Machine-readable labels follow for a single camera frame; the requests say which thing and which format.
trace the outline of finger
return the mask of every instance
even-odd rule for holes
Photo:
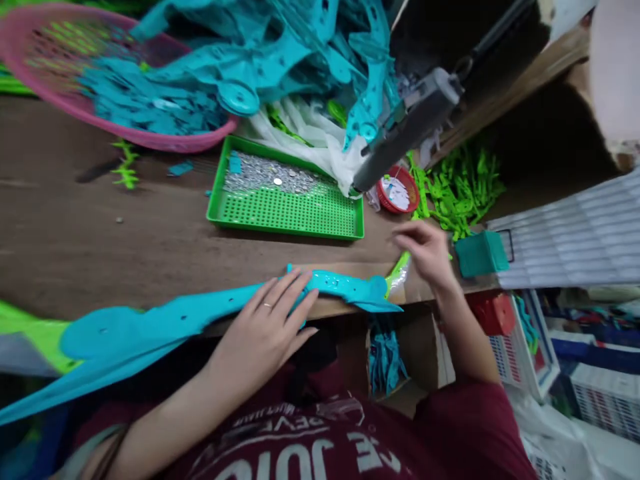
[[[424,221],[409,221],[391,230],[392,235],[408,235],[419,243],[425,243],[438,235],[440,230]]]
[[[305,328],[304,330],[300,330],[298,334],[291,340],[289,344],[289,348],[285,354],[285,357],[282,359],[282,365],[291,358],[291,356],[296,353],[302,346],[309,340],[312,336],[318,333],[318,329],[315,327]]]
[[[245,307],[242,309],[242,311],[240,312],[240,316],[250,316],[252,315],[255,310],[262,305],[262,302],[265,298],[265,295],[267,294],[267,292],[269,290],[271,290],[271,288],[275,285],[275,283],[278,281],[277,278],[272,278],[271,280],[268,280],[266,282],[264,282],[262,284],[262,286],[260,288],[258,288],[258,290],[253,294],[253,296],[251,297],[251,300],[249,300],[247,302],[247,304],[245,305]]]
[[[285,322],[285,334],[288,335],[289,338],[293,337],[307,320],[313,304],[318,300],[319,294],[318,289],[311,290],[302,302],[300,302],[300,305],[290,314],[289,318],[287,318]]]
[[[288,274],[280,279],[278,283],[272,286],[271,290],[265,295],[265,299],[262,305],[258,306],[258,312],[264,312],[265,314],[270,314],[275,308],[278,300],[282,294],[289,288],[289,286],[298,278],[300,275],[300,268],[295,268],[291,270]]]
[[[289,312],[291,312],[291,309],[300,298],[302,291],[305,289],[312,276],[313,272],[310,271],[304,272],[302,275],[300,275],[295,280],[295,282],[293,282],[291,286],[286,290],[286,292],[284,292],[282,297],[280,297],[280,300],[278,300],[276,306],[274,306],[272,315],[274,317],[280,318],[283,325],[287,316],[289,315]]]
[[[393,242],[400,247],[402,250],[408,251],[414,257],[417,257],[423,248],[418,242],[416,242],[413,238],[408,237],[407,235],[396,235],[393,238]]]

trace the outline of pink plastic basket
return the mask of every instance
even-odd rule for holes
[[[18,80],[40,98],[74,117],[136,145],[180,153],[211,148],[235,130],[230,115],[221,128],[203,135],[160,135],[122,127],[94,114],[93,102],[76,78],[93,58],[132,57],[161,67],[189,52],[168,35],[137,43],[129,34],[136,20],[96,8],[44,3],[12,10],[2,21],[0,51]]]

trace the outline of teal plastic strip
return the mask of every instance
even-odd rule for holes
[[[260,286],[178,297],[146,313],[110,307],[76,320],[65,331],[60,350],[72,359],[84,360],[82,365],[0,410],[0,425],[135,375],[212,322],[240,311]],[[316,270],[301,299],[316,288],[369,312],[402,311],[385,300],[387,283],[383,277],[362,280]]]

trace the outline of hand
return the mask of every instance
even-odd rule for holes
[[[394,228],[391,234],[398,247],[410,252],[418,273],[433,288],[459,288],[449,261],[449,240],[444,231],[424,221],[410,221]]]
[[[300,275],[294,269],[280,281],[266,282],[229,326],[214,350],[206,369],[214,376],[216,388],[234,394],[238,403],[262,387],[318,330],[300,327],[318,298],[312,290],[289,314],[311,272]]]

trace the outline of wooden workbench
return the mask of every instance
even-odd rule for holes
[[[388,269],[398,257],[387,238],[402,218],[368,205],[366,236],[354,243],[218,229],[205,218],[213,176],[166,176],[185,156],[142,157],[132,192],[113,185],[113,174],[76,183],[78,174],[114,158],[113,140],[40,100],[0,97],[0,299],[75,319],[102,307],[149,308],[177,295],[258,283],[288,263],[350,263],[357,275],[358,265]],[[215,166],[217,155],[197,157]],[[466,284],[492,286],[490,279]],[[413,303],[432,295],[412,273],[405,297]]]

